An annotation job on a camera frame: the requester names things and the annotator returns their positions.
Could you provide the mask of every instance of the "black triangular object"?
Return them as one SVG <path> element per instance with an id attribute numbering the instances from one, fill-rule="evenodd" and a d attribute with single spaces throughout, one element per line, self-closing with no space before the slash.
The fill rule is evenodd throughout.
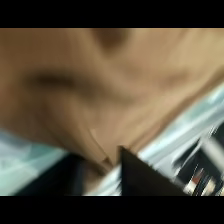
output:
<path id="1" fill-rule="evenodd" d="M 122 196 L 186 196 L 124 147 L 120 147 L 120 155 Z"/>

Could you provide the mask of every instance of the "brown surface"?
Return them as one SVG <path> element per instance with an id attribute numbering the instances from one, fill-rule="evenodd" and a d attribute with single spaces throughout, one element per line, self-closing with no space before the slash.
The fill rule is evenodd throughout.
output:
<path id="1" fill-rule="evenodd" d="M 0 126 L 109 170 L 117 145 L 137 152 L 221 84 L 223 64 L 223 29 L 0 29 Z"/>

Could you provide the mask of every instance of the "blurry brown object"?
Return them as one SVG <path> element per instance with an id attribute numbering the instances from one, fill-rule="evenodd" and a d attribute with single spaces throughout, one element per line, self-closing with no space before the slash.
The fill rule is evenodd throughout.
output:
<path id="1" fill-rule="evenodd" d="M 0 127 L 109 170 L 224 79 L 224 29 L 0 29 Z"/>

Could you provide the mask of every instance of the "brown fabric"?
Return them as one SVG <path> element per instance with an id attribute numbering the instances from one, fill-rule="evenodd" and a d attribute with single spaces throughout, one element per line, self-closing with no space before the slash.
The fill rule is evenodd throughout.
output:
<path id="1" fill-rule="evenodd" d="M 0 29 L 0 126 L 110 170 L 117 145 L 139 151 L 223 64 L 223 29 Z"/>

